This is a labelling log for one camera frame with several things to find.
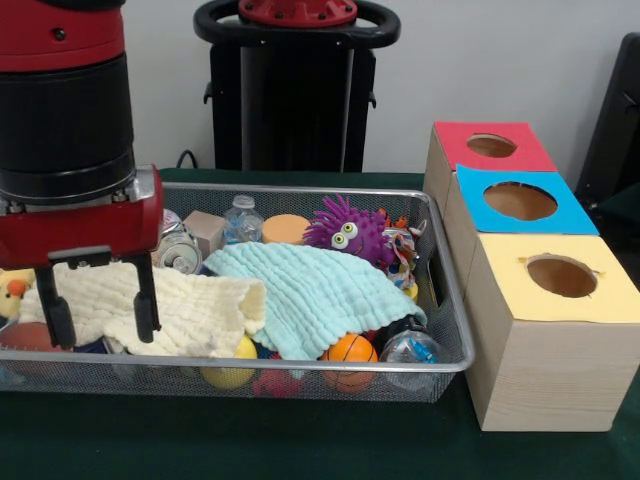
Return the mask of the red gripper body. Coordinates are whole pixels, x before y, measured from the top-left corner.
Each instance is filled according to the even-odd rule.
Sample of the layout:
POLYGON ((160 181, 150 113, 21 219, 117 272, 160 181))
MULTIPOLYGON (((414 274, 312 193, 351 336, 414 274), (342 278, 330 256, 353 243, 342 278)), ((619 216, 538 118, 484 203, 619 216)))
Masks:
POLYGON ((125 192, 131 201, 3 215, 1 267, 45 267, 98 247, 116 258, 154 250, 163 223, 159 172, 139 169, 125 192))

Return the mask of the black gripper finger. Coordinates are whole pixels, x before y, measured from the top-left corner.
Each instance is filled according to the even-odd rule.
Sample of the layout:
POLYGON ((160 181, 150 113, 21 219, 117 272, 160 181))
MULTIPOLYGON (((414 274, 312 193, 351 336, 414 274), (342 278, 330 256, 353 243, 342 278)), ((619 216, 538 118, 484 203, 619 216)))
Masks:
POLYGON ((139 291, 134 298, 134 314, 138 338, 143 343, 152 343, 154 333, 161 330, 153 266, 149 253, 135 255, 130 263, 136 268, 139 291))
POLYGON ((58 294, 53 268, 36 268, 35 275, 52 345, 72 349, 76 343, 72 316, 66 300, 58 294))

